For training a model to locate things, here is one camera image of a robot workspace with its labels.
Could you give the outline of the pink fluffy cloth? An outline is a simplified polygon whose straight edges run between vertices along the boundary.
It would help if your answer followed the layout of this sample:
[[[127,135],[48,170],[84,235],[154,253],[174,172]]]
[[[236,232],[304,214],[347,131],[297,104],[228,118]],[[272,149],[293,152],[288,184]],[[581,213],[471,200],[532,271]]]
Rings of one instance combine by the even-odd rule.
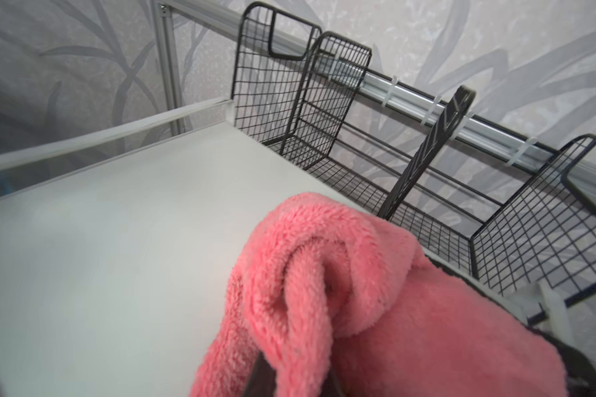
[[[281,203],[250,235],[194,396],[239,396],[258,356],[278,396],[565,396],[544,337],[435,266],[409,231],[322,195]]]

